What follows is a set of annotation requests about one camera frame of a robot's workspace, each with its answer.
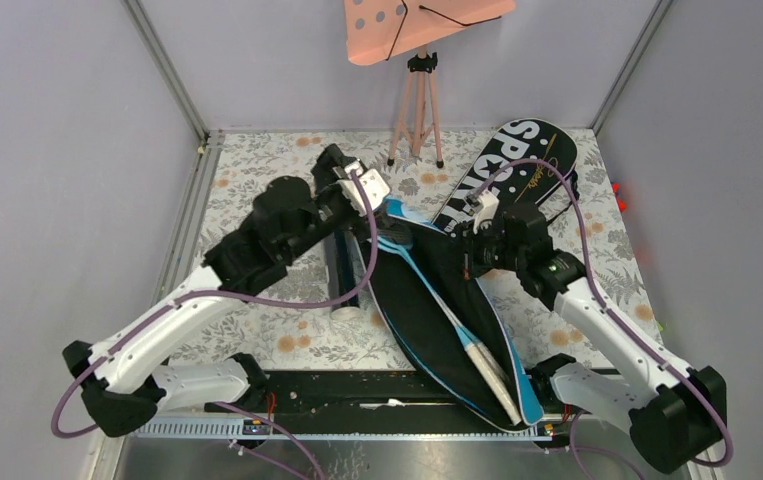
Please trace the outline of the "blue racket bag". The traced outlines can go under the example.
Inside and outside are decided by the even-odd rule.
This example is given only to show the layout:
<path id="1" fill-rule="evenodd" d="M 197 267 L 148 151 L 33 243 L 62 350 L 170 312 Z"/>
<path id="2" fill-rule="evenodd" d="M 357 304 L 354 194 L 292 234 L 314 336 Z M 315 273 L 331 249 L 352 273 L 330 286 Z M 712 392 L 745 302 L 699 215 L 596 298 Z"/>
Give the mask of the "blue racket bag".
<path id="1" fill-rule="evenodd" d="M 453 238 L 398 199 L 384 202 L 369 291 L 416 370 L 502 430 L 544 408 L 481 283 L 463 278 Z"/>

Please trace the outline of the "black shuttlecock tube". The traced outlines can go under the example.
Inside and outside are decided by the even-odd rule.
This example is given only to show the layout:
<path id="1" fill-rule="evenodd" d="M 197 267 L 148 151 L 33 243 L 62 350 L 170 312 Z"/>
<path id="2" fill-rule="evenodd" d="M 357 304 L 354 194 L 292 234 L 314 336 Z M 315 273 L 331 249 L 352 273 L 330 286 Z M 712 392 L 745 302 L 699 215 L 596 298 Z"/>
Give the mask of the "black shuttlecock tube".
<path id="1" fill-rule="evenodd" d="M 345 234 L 335 231 L 323 241 L 323 248 L 329 297 L 339 298 L 357 285 Z M 362 316 L 363 310 L 360 308 L 358 295 L 335 304 L 330 311 L 330 317 L 334 321 L 360 319 Z"/>

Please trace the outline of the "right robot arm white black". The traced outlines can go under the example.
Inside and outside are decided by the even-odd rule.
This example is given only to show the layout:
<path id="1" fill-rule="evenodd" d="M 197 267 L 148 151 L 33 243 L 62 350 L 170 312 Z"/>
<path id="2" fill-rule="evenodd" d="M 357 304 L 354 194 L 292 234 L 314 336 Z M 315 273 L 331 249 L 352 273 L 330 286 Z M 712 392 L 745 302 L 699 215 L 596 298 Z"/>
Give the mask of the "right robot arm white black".
<path id="1" fill-rule="evenodd" d="M 514 273 L 526 293 L 575 326 L 621 376 L 604 377 L 569 358 L 544 361 L 546 375 L 530 386 L 536 407 L 554 412 L 566 403 L 590 412 L 626 433 L 641 457 L 666 474 L 718 442 L 731 445 L 726 383 L 715 369 L 693 368 L 623 319 L 584 263 L 554 247 L 536 205 L 514 204 L 498 219 L 487 211 L 480 206 L 452 231 L 464 277 Z"/>

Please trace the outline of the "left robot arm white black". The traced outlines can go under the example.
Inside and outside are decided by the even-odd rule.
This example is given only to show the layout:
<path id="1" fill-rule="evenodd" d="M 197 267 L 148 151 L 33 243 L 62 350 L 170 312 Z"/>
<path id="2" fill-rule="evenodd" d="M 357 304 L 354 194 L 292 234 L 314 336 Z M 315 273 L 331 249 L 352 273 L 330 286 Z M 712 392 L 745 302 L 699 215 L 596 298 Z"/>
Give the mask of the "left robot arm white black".
<path id="1" fill-rule="evenodd" d="M 92 428 L 109 437 L 130 434 L 158 413 L 213 404 L 253 411 L 267 397 L 267 379 L 252 356 L 174 367 L 168 358 L 239 302 L 261 304 L 305 252 L 337 231 L 378 236 L 378 216 L 390 188 L 360 159 L 327 146 L 312 187 L 296 176 L 273 179 L 246 219 L 208 250 L 202 263 L 147 312 L 109 338 L 75 341 L 63 350 Z"/>

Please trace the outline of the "pink music stand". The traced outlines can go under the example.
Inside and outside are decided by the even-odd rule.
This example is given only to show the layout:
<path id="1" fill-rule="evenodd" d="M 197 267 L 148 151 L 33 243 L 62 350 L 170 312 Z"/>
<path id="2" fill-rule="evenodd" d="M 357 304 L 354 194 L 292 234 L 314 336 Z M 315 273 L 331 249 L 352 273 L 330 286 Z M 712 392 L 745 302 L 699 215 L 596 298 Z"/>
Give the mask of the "pink music stand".
<path id="1" fill-rule="evenodd" d="M 440 138 L 440 111 L 435 72 L 439 59 L 432 45 L 516 9 L 514 0 L 383 1 L 345 0 L 346 54 L 357 66 L 370 66 L 410 54 L 387 154 L 392 166 L 401 140 L 418 156 L 429 138 L 435 165 L 445 165 Z"/>

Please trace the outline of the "black sport racket bag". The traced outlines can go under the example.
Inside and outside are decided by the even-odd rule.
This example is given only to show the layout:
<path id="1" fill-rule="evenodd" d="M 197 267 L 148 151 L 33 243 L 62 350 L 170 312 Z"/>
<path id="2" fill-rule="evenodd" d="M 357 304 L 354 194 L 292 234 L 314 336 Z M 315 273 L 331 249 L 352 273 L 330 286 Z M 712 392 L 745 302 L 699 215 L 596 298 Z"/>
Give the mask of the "black sport racket bag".
<path id="1" fill-rule="evenodd" d="M 517 165 L 497 175 L 489 190 L 498 198 L 501 208 L 518 201 L 540 205 L 562 188 L 558 176 L 575 184 L 577 157 L 576 142 L 560 127 L 536 118 L 511 120 L 490 137 L 432 223 L 450 233 L 455 225 L 470 220 L 474 212 L 466 201 L 469 191 L 480 187 L 498 169 L 521 158 L 544 160 L 555 170 L 539 164 Z"/>

